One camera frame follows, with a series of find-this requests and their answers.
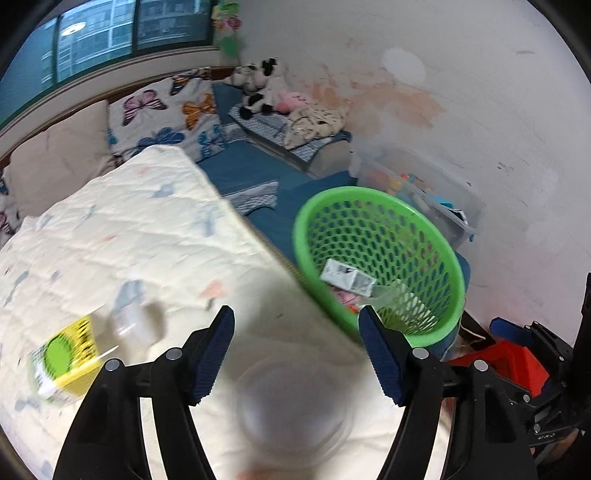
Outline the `white quilted mat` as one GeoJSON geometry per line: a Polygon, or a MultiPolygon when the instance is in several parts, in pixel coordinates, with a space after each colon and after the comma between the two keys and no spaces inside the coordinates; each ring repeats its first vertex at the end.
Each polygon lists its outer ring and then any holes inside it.
{"type": "Polygon", "coordinates": [[[44,214],[1,251],[1,425],[37,479],[50,478],[77,403],[38,399],[28,354],[80,317],[135,300],[162,324],[154,359],[228,305],[236,328],[211,394],[192,416],[220,479],[374,479],[403,411],[363,348],[339,330],[207,175],[176,147],[151,147],[44,214]],[[348,407],[345,437],[311,468],[273,462],[239,429],[242,376],[294,360],[348,407]]]}

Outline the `beige cushion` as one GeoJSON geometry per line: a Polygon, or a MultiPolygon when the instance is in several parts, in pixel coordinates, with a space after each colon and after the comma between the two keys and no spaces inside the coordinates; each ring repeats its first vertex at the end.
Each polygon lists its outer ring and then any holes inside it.
{"type": "Polygon", "coordinates": [[[39,216],[89,181],[113,170],[108,102],[95,102],[18,146],[1,173],[21,220],[39,216]]]}

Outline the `white blue milk carton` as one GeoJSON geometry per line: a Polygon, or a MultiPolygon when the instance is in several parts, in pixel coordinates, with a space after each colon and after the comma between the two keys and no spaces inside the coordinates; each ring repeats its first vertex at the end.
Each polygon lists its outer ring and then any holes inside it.
{"type": "Polygon", "coordinates": [[[372,296],[377,283],[369,274],[332,258],[322,268],[321,279],[335,288],[363,297],[372,296]]]}

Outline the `blue sofa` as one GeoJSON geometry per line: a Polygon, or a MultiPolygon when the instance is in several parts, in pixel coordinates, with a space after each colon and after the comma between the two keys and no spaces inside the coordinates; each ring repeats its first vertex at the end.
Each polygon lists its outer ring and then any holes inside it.
{"type": "Polygon", "coordinates": [[[356,184],[348,167],[325,180],[315,179],[245,139],[229,142],[221,153],[201,161],[199,166],[223,196],[264,182],[277,183],[276,199],[250,211],[245,218],[290,262],[296,261],[293,228],[301,206],[324,190],[356,184]]]}

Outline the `spotted cream cloth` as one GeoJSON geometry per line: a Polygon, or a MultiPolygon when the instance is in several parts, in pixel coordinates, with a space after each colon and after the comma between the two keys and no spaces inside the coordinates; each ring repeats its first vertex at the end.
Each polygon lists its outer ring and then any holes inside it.
{"type": "Polygon", "coordinates": [[[325,107],[321,103],[311,103],[298,107],[287,116],[283,147],[293,150],[312,140],[332,137],[345,128],[349,105],[338,108],[325,107]]]}

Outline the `yellow green drink carton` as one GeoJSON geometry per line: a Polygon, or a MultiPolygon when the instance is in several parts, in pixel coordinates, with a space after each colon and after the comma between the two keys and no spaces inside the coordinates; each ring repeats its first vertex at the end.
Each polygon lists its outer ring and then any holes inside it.
{"type": "Polygon", "coordinates": [[[65,405],[86,394],[101,366],[92,320],[91,315],[77,319],[29,354],[37,397],[65,405]]]}

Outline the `butterfly pillow right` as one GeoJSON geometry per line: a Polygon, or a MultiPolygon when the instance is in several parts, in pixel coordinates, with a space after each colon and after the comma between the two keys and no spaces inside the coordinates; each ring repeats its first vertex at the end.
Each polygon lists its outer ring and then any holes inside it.
{"type": "Polygon", "coordinates": [[[226,148],[211,69],[177,73],[109,105],[108,141],[127,161],[150,146],[175,146],[198,163],[226,148]]]}

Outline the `pink plush toy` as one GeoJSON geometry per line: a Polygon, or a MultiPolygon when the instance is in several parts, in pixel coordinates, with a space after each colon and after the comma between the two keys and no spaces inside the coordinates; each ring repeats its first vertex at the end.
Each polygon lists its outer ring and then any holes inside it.
{"type": "Polygon", "coordinates": [[[277,94],[274,110],[280,114],[287,115],[297,108],[311,104],[311,102],[312,98],[307,94],[296,91],[280,91],[280,93],[277,94]]]}

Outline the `butterfly pillow left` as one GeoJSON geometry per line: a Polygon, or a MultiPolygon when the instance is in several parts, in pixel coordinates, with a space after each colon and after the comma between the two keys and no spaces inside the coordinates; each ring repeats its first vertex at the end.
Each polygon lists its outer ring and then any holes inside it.
{"type": "Polygon", "coordinates": [[[14,195],[11,193],[9,182],[5,175],[0,180],[0,247],[18,232],[22,220],[14,195]]]}

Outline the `pink snack wrapper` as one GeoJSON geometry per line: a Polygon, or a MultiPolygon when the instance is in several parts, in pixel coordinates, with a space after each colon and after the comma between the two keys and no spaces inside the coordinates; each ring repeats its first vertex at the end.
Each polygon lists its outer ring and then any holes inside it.
{"type": "Polygon", "coordinates": [[[355,293],[339,289],[335,286],[329,287],[331,290],[332,296],[335,297],[342,304],[346,309],[352,311],[353,313],[358,313],[360,310],[360,305],[362,303],[363,298],[355,293]]]}

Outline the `black white cow plush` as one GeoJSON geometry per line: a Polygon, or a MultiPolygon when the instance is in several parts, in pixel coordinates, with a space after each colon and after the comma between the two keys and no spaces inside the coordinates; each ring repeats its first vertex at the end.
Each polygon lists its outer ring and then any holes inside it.
{"type": "Polygon", "coordinates": [[[249,120],[257,113],[270,115],[277,112],[280,95],[288,91],[286,74],[287,65],[276,57],[270,57],[259,64],[236,67],[222,82],[242,90],[239,116],[249,120]]]}

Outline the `butterfly pillow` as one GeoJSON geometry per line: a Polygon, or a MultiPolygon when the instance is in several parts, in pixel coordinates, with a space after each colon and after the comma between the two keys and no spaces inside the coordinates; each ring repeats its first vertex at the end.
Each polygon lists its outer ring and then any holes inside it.
{"type": "Polygon", "coordinates": [[[177,73],[109,105],[108,141],[127,161],[150,146],[175,146],[198,163],[226,148],[211,69],[177,73]]]}
{"type": "Polygon", "coordinates": [[[5,175],[0,180],[0,247],[18,232],[22,220],[14,195],[11,193],[9,182],[5,175]]]}

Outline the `green plastic waste basket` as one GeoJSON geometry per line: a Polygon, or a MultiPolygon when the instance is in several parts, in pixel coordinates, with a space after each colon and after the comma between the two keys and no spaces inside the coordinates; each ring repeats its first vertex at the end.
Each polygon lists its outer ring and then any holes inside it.
{"type": "Polygon", "coordinates": [[[377,314],[412,346],[455,338],[466,295],[459,260],[438,228],[404,201],[366,187],[322,191],[298,211],[293,242],[304,288],[353,340],[360,338],[358,315],[321,278],[329,259],[385,288],[391,303],[377,314]]]}

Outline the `clear plastic storage box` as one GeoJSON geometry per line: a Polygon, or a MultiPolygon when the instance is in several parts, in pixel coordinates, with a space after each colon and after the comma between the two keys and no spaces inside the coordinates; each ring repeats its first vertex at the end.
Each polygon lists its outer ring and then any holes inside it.
{"type": "Polygon", "coordinates": [[[483,230],[486,204],[467,183],[396,144],[353,152],[349,173],[360,186],[385,192],[422,213],[453,249],[483,230]]]}

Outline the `window with green frame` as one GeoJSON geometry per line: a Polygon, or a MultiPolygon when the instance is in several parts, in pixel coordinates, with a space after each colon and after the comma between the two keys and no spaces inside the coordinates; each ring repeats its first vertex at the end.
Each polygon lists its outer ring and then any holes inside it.
{"type": "Polygon", "coordinates": [[[211,0],[64,1],[1,77],[1,124],[82,75],[164,50],[211,46],[211,0]]]}

